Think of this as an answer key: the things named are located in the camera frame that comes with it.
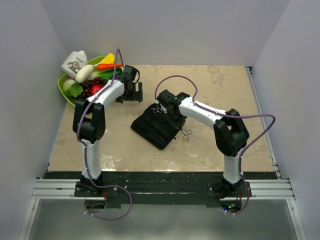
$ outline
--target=silver scissors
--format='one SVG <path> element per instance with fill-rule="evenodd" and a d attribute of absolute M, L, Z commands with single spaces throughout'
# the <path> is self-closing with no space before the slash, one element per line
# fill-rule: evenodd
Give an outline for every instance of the silver scissors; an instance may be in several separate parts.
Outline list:
<path fill-rule="evenodd" d="M 180 132 L 183 134 L 183 139 L 189 141 L 189 135 L 192 134 L 192 130 L 184 130 L 184 129 L 180 128 Z"/>
<path fill-rule="evenodd" d="M 162 112 L 162 108 L 161 106 L 157 105 L 156 108 L 151 108 L 153 110 L 153 112 L 156 114 L 156 113 L 159 113 L 161 114 Z"/>

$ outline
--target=beige tabletop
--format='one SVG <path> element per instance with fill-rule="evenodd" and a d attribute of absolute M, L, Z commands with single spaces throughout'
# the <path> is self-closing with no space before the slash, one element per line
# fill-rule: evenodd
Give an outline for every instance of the beige tabletop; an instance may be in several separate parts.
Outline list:
<path fill-rule="evenodd" d="M 176 140 L 158 150 L 131 130 L 132 122 L 154 103 L 157 84 L 170 75 L 191 78 L 198 87 L 196 99 L 211 107 L 236 109 L 241 115 L 256 114 L 257 108 L 244 66 L 227 65 L 136 65 L 143 82 L 143 102 L 114 102 L 105 111 L 106 131 L 100 144 L 103 171 L 217 171 L 224 170 L 224 157 L 216 146 L 213 130 L 187 118 L 184 129 L 192 130 L 189 140 L 179 132 Z M 173 94 L 193 95 L 194 87 L 185 79 L 172 78 L 159 88 Z M 72 131 L 74 108 L 66 104 L 53 150 L 49 171 L 80 171 L 81 145 Z M 249 142 L 262 132 L 260 119 L 246 119 Z M 257 141 L 243 158 L 246 172 L 271 172 L 271 160 L 264 138 Z"/>

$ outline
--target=red tomato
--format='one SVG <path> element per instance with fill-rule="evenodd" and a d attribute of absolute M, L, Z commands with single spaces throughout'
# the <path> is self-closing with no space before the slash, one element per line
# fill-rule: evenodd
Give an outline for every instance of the red tomato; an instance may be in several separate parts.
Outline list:
<path fill-rule="evenodd" d="M 96 84 L 93 85 L 90 89 L 90 96 L 95 95 L 97 92 L 99 92 L 103 87 L 105 86 L 105 84 Z"/>

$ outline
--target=orange carrot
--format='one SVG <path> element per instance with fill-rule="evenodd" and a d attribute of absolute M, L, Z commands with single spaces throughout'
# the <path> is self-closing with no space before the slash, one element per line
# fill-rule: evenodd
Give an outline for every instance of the orange carrot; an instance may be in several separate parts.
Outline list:
<path fill-rule="evenodd" d="M 98 71 L 103 71 L 103 70 L 108 70 L 108 69 L 113 69 L 115 67 L 115 64 L 114 63 L 100 63 L 96 66 L 96 69 Z M 117 63 L 116 64 L 116 67 L 117 68 L 120 68 L 122 67 L 122 64 L 120 63 Z"/>

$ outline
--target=white wall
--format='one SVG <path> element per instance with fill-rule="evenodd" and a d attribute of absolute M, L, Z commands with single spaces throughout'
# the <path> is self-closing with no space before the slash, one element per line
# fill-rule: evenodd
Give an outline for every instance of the white wall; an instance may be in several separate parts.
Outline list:
<path fill-rule="evenodd" d="M 270 138 L 281 176 L 290 177 L 310 240 L 320 235 L 320 1 L 291 0 L 253 79 L 264 112 L 277 121 Z"/>
<path fill-rule="evenodd" d="M 41 0 L 67 53 L 252 66 L 289 0 Z"/>
<path fill-rule="evenodd" d="M 66 53 L 39 0 L 0 2 L 0 239 L 18 239 L 65 101 Z"/>

